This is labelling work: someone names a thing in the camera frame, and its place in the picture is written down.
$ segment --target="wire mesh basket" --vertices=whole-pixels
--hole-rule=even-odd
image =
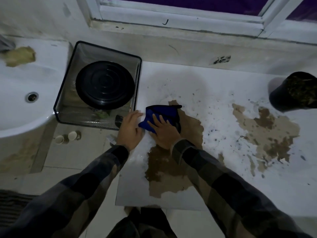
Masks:
[[[122,107],[113,110],[95,109],[87,105],[77,94],[75,84],[79,71],[97,61],[118,63],[132,75],[135,83],[134,95]],[[138,56],[78,41],[54,105],[54,113],[58,122],[118,130],[119,128],[115,125],[116,116],[126,116],[130,111],[135,110],[141,63],[142,60]]]

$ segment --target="black bucket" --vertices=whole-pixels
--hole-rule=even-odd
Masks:
[[[307,79],[307,78],[315,78],[315,76],[305,73],[305,72],[295,72],[292,73],[290,76],[287,77],[283,81],[283,83],[276,88],[273,92],[271,92],[269,96],[269,100],[271,105],[277,109],[278,111],[281,112],[287,112],[291,110],[296,110],[296,109],[310,109],[310,108],[315,108],[315,107],[309,107],[303,105],[299,100],[296,100],[291,96],[289,93],[289,89],[287,86],[287,80],[292,77],[292,76],[297,76],[301,79]]]

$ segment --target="yellow sponge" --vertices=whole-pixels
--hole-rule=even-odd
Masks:
[[[31,47],[19,47],[2,54],[7,67],[16,67],[21,64],[35,62],[36,52]]]

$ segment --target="white sink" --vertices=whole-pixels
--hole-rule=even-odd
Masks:
[[[36,61],[10,68],[0,60],[0,138],[27,132],[53,117],[69,56],[68,42],[13,40],[17,47],[32,47]],[[27,99],[30,93],[37,96],[33,102]]]

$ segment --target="white window frame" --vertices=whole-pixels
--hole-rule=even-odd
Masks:
[[[269,0],[259,16],[122,0],[86,1],[91,17],[98,20],[317,44],[316,23],[286,20],[303,0]]]

